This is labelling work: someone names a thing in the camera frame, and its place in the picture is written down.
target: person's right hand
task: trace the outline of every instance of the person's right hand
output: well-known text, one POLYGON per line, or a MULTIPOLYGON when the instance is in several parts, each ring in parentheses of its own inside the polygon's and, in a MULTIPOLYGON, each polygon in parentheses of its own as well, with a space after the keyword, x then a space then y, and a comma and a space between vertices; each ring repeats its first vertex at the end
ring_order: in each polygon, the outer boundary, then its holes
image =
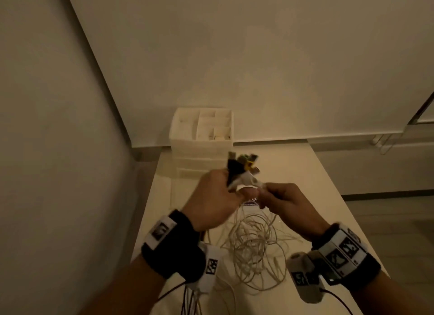
POLYGON ((258 190, 260 207, 268 207, 306 240, 317 239, 330 227, 296 184, 268 182, 258 190))

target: wristband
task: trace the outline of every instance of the wristband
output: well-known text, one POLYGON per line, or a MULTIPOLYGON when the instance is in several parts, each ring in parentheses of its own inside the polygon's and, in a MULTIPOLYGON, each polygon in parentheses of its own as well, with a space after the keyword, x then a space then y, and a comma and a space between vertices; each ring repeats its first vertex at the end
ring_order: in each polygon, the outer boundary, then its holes
POLYGON ((162 217, 146 235, 142 256, 163 278, 179 273, 187 283, 205 270, 205 254, 198 247, 199 233, 184 213, 174 210, 162 217))
POLYGON ((312 242, 309 257, 329 285, 342 284, 356 291, 370 283, 381 270, 381 265, 367 249, 352 230, 334 223, 312 242))

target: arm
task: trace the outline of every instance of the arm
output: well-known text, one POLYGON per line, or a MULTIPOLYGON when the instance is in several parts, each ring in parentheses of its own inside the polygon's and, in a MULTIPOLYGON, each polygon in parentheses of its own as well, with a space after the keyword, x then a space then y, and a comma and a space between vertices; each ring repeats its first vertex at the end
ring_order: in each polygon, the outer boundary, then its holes
MULTIPOLYGON (((206 231, 223 224, 239 204, 255 190, 243 194, 229 193, 227 170, 205 174, 181 212, 195 231, 206 231)), ((157 274, 140 255, 124 268, 101 293, 84 307, 80 315, 147 315, 160 295, 165 279, 157 274)))
MULTIPOLYGON (((330 227, 295 184, 267 183, 258 200, 262 208, 268 207, 308 241, 317 239, 330 227)), ((432 313, 423 301, 381 271, 372 282, 351 295, 365 315, 432 313)))

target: white table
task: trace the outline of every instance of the white table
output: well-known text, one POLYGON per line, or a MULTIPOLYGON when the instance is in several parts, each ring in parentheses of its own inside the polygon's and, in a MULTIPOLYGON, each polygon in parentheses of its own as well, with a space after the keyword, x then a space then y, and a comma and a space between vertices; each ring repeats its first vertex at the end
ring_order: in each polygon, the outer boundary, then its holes
MULTIPOLYGON (((317 156, 307 142, 279 143, 267 145, 236 146, 237 153, 254 153, 259 155, 257 166, 261 169, 258 179, 261 181, 273 182, 294 182, 306 197, 312 202, 328 222, 341 221, 349 226, 366 242, 366 236, 357 224, 350 210, 339 195, 317 156)), ((133 257, 135 258, 144 242, 144 237, 155 222, 161 216, 169 213, 171 208, 180 208, 192 193, 197 180, 175 179, 170 150, 164 150, 158 161, 148 202, 145 207, 142 223, 134 246, 133 257)), ((279 227, 295 235, 293 231, 284 226, 279 227)), ((211 241, 214 244, 225 227, 214 229, 211 241)), ((307 241, 288 242, 290 250, 286 256, 293 252, 310 250, 310 243, 307 241)), ((377 259, 377 255, 371 248, 371 253, 377 259)), ((225 259, 224 264, 231 272, 231 263, 225 259)), ((174 275, 166 284, 165 290, 182 282, 179 275, 174 275)), ((361 314, 350 293, 342 286, 326 288, 336 293, 352 310, 353 314, 361 314)), ((158 303, 153 314, 179 314, 181 312, 182 288, 171 293, 162 302, 158 303)), ((325 295, 323 301, 317 305, 310 305, 303 302, 296 288, 287 275, 286 281, 270 291, 261 292, 252 296, 249 289, 243 285, 237 285, 237 314, 347 314, 342 304, 330 295, 325 295)), ((223 296, 233 314, 233 301, 229 292, 223 296)), ((227 314, 221 296, 218 293, 211 293, 209 296, 201 297, 202 310, 204 314, 227 314)))

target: white sensor device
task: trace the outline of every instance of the white sensor device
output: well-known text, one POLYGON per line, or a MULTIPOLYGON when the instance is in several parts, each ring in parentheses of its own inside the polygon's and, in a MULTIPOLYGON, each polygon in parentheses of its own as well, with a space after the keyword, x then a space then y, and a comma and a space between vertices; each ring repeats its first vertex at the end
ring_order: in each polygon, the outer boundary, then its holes
POLYGON ((321 302, 324 292, 320 289, 324 289, 324 284, 315 270, 315 265, 305 252, 292 254, 286 260, 286 268, 303 301, 309 304, 321 302))
POLYGON ((220 265, 223 251, 217 246, 205 244, 202 241, 199 242, 198 246, 205 253, 205 271, 197 282, 189 283, 187 287, 200 294, 208 294, 214 287, 217 269, 220 265))

